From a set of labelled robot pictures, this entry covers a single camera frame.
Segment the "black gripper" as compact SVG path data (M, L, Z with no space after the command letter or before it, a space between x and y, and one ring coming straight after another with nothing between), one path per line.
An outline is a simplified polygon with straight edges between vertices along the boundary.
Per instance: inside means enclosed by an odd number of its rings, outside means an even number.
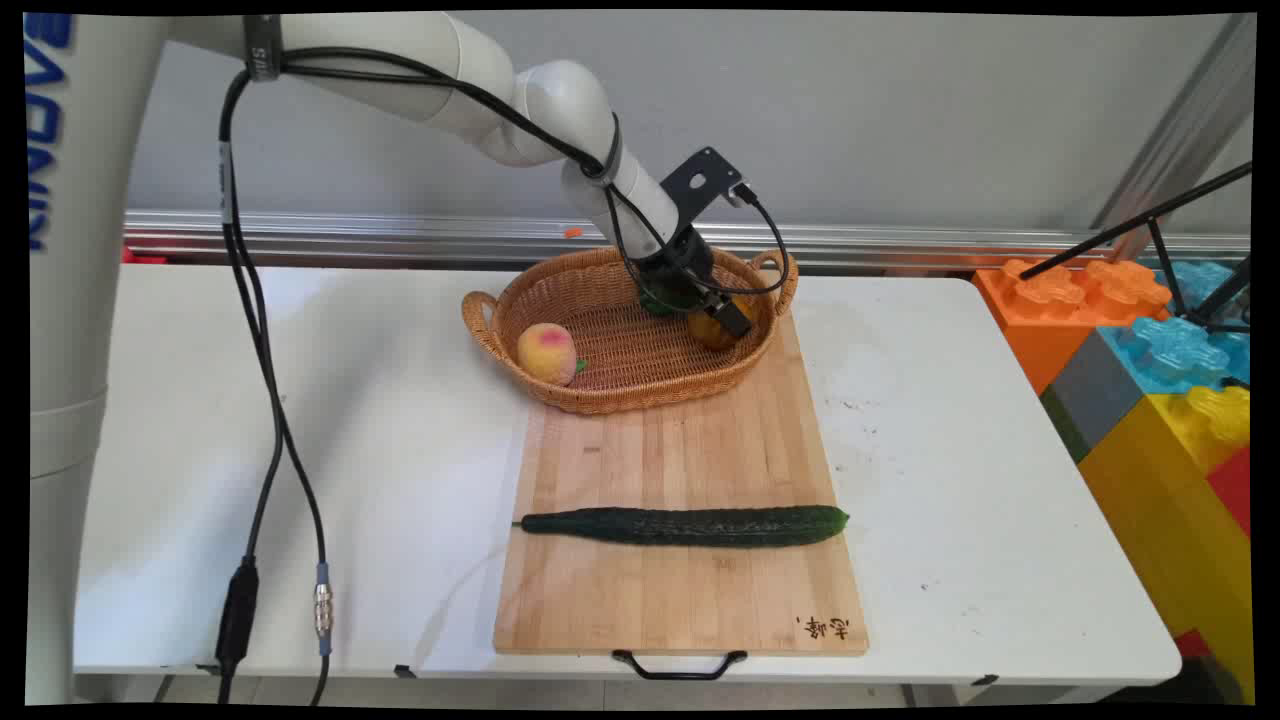
M667 247L668 252L637 263L640 306L653 316L701 310L703 340L744 338L753 328L751 299L741 293L707 296L707 288L692 279L713 279L713 256L700 233L687 227Z

